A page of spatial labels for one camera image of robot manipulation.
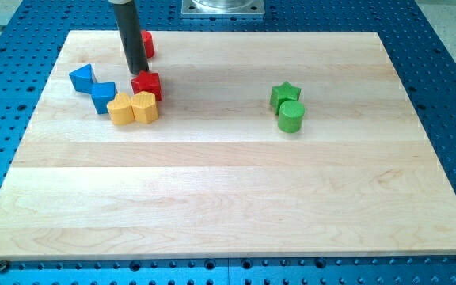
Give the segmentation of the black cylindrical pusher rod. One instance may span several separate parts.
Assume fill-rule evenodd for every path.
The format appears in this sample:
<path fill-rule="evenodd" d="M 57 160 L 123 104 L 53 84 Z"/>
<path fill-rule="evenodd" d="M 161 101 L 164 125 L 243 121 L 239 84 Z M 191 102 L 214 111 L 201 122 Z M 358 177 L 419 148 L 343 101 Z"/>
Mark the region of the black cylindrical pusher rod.
<path fill-rule="evenodd" d="M 146 50 L 134 0 L 111 0 L 128 69 L 133 75 L 148 71 Z"/>

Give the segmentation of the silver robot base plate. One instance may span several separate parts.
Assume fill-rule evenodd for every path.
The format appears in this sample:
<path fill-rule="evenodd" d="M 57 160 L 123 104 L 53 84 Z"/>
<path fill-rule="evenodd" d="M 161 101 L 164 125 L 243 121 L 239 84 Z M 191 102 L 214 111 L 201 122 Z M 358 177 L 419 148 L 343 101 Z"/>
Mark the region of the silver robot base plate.
<path fill-rule="evenodd" d="M 184 16 L 227 16 L 265 14 L 264 0 L 182 0 L 181 14 Z"/>

